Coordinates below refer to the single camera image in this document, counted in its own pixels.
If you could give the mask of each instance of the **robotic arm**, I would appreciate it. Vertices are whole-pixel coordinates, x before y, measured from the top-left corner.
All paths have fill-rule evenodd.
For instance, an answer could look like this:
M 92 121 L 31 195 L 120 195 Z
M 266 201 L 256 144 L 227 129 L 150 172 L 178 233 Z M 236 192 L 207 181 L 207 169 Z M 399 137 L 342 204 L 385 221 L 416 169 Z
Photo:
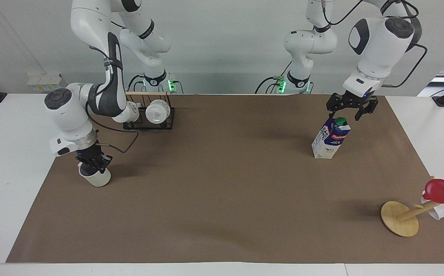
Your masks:
M 110 29 L 111 13 L 119 12 L 132 30 L 122 30 L 130 38 L 126 43 L 131 49 L 143 49 L 142 53 L 145 49 L 165 53 L 171 46 L 169 39 L 155 29 L 154 22 L 140 11 L 141 0 L 74 0 L 71 28 L 80 40 L 104 56 L 106 82 L 70 84 L 66 89 L 57 89 L 45 98 L 48 115 L 61 132 L 60 136 L 50 141 L 52 152 L 55 156 L 77 152 L 80 175 L 97 187 L 109 182 L 111 174 L 106 167 L 112 157 L 106 156 L 97 144 L 97 131 L 88 118 L 89 107 L 96 115 L 113 117 L 118 123 L 136 121 L 139 117 L 136 104 L 126 99 L 120 43 Z M 146 77 L 167 75 L 165 70 L 159 75 L 155 74 L 160 72 L 161 62 L 156 63 L 155 70 L 148 70 L 152 66 L 146 59 L 141 61 L 147 68 Z
M 364 0 L 380 9 L 382 18 L 364 18 L 353 27 L 348 39 L 361 56 L 357 68 L 343 84 L 345 94 L 334 93 L 327 102 L 333 117 L 338 110 L 358 108 L 355 120 L 374 112 L 379 89 L 392 68 L 421 37 L 421 25 L 403 1 Z M 323 1 L 325 12 L 327 2 Z
M 331 17 L 334 0 L 325 2 L 326 16 Z M 296 30 L 285 38 L 285 49 L 292 55 L 292 65 L 285 75 L 285 89 L 282 93 L 305 93 L 314 62 L 309 54 L 329 54 L 336 49 L 338 38 L 322 12 L 320 0 L 308 0 L 307 20 L 314 25 L 313 30 Z

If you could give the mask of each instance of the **white wall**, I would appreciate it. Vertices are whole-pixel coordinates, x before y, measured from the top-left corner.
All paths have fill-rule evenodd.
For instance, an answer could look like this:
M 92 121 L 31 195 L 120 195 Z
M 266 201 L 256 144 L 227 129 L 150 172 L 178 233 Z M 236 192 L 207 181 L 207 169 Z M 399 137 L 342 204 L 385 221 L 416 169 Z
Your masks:
M 71 0 L 0 0 L 0 10 L 48 73 L 62 73 L 70 82 L 103 82 L 102 57 L 78 40 L 69 26 Z M 421 43 L 429 55 L 411 80 L 400 89 L 378 94 L 416 96 L 444 67 L 444 1 L 412 0 L 423 23 Z M 164 56 L 167 68 L 191 93 L 253 93 L 266 76 L 279 75 L 290 61 L 283 47 L 287 32 L 311 28 L 305 19 L 306 0 L 144 0 L 144 10 L 156 27 L 171 34 L 173 47 Z M 355 4 L 336 2 L 332 21 Z M 348 33 L 362 17 L 378 16 L 364 3 L 339 26 L 337 50 L 315 56 L 314 93 L 343 92 L 341 85 L 355 68 L 358 56 L 348 45 Z M 36 64 L 8 39 L 0 23 L 0 89 L 29 92 L 26 74 Z M 140 72 L 135 56 L 124 50 L 126 77 Z M 414 49 L 395 68 L 387 83 L 397 84 L 422 51 Z

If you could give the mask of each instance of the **brown paper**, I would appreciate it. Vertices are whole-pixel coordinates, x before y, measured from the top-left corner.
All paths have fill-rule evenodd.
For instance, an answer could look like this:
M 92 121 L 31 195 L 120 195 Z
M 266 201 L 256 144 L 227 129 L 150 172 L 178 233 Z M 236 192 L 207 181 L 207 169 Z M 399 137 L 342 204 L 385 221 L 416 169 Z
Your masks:
M 413 206 L 430 180 L 386 99 L 359 122 L 339 112 L 352 131 L 315 159 L 328 98 L 172 96 L 172 131 L 104 148 L 105 187 L 73 154 L 55 160 L 7 262 L 444 263 L 444 219 L 420 215 L 413 238 L 381 222 L 383 203 Z M 134 137 L 99 129 L 120 148 Z

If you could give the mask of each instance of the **round wooden base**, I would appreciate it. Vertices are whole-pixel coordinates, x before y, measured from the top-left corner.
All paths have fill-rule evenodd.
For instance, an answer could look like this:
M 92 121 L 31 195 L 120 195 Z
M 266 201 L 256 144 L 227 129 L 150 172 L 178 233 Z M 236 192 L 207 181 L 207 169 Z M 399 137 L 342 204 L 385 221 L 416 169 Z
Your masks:
M 407 211 L 409 211 L 409 208 L 406 205 L 395 201 L 389 201 L 382 206 L 380 214 L 385 226 L 387 226 L 387 228 L 389 228 L 394 234 L 401 237 L 413 237 L 418 233 L 419 229 L 417 218 L 413 217 L 402 222 L 396 219 L 398 215 Z

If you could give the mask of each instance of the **blue label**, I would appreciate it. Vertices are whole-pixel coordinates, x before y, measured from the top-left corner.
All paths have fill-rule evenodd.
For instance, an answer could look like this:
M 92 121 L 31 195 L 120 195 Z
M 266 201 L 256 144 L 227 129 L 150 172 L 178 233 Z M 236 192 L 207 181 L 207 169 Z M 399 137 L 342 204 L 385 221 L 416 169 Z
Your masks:
M 322 127 L 322 137 L 326 145 L 339 146 L 343 143 L 351 128 L 348 124 L 338 126 L 334 119 L 328 119 Z

